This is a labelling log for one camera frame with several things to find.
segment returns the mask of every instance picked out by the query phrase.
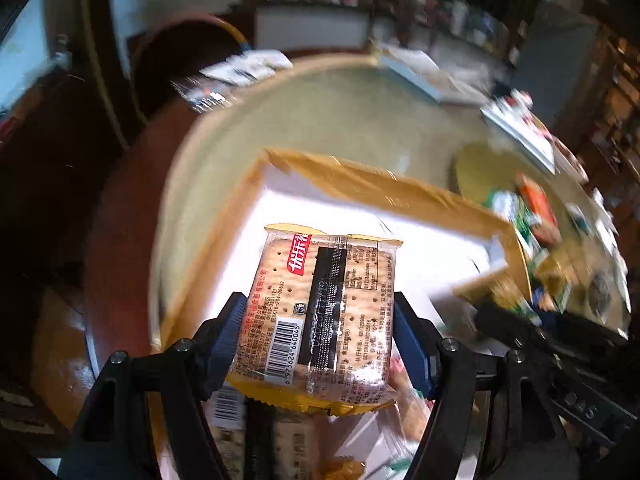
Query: screw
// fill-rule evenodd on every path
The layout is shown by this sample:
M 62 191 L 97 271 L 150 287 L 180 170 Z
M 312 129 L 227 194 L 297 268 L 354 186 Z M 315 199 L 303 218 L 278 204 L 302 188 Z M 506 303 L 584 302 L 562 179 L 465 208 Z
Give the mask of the screw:
M 178 339 L 178 341 L 175 343 L 175 349 L 178 352 L 186 352 L 192 346 L 193 346 L 193 341 L 185 337 L 183 337 L 182 339 Z
M 109 361 L 111 361 L 111 363 L 115 365 L 119 365 L 127 357 L 127 353 L 124 350 L 117 350 L 113 354 L 111 354 L 111 357 L 109 357 Z
M 442 347 L 450 352 L 455 352 L 460 348 L 460 342 L 452 337 L 447 337 L 442 340 Z
M 509 350 L 509 357 L 518 364 L 524 362 L 524 352 L 522 350 Z

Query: blue gripper pad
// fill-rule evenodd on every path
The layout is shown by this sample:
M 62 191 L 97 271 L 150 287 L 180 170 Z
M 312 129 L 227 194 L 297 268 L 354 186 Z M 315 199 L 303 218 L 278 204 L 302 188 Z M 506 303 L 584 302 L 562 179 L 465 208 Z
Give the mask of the blue gripper pad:
M 412 385 L 433 399 L 440 376 L 438 348 L 402 292 L 394 295 L 394 340 Z
M 193 337 L 198 345 L 209 348 L 208 355 L 199 356 L 206 372 L 203 380 L 205 399 L 208 399 L 212 392 L 219 390 L 225 382 L 226 374 L 236 354 L 246 301 L 244 294 L 233 292 L 226 300 L 219 316 L 205 321 Z M 202 344 L 205 340 L 210 346 Z

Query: barcode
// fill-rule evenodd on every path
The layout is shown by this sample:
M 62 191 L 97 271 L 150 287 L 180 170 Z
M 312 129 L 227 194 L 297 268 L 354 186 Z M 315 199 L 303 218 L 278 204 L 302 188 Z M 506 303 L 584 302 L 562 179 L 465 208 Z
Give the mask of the barcode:
M 291 384 L 298 360 L 304 320 L 277 317 L 273 339 L 264 369 L 265 380 L 270 383 Z
M 214 393 L 213 425 L 226 430 L 242 430 L 244 396 L 235 388 L 224 384 Z

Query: white paper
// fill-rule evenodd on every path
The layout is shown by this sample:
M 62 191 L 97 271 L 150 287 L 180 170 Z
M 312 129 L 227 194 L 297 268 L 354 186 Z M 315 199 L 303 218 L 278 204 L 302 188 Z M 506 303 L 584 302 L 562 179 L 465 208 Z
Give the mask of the white paper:
M 337 200 L 298 174 L 285 174 L 272 167 L 266 170 L 265 183 L 236 238 L 202 320 L 216 317 L 232 292 L 249 294 L 267 237 L 264 227 L 268 224 L 298 224 L 330 235 L 362 234 L 401 240 L 403 244 L 396 253 L 394 288 L 405 295 L 419 317 L 436 326 L 442 320 L 431 298 L 450 296 L 454 286 L 506 266 L 497 238 L 474 238 Z
M 380 62 L 415 84 L 429 97 L 439 103 L 482 106 L 489 99 L 472 86 L 458 81 L 443 70 L 435 69 L 418 72 L 404 62 L 382 56 Z
M 495 104 L 481 108 L 482 114 L 516 139 L 532 158 L 545 170 L 555 174 L 554 150 L 551 143 L 513 116 L 503 114 Z

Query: red brand logo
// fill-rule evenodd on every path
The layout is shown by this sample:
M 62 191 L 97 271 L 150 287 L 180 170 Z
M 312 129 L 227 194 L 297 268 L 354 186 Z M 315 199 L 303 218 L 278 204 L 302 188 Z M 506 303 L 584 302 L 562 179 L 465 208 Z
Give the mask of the red brand logo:
M 287 259 L 287 269 L 292 274 L 303 275 L 306 252 L 309 250 L 309 240 L 311 240 L 311 235 L 301 235 L 300 233 L 293 235 Z

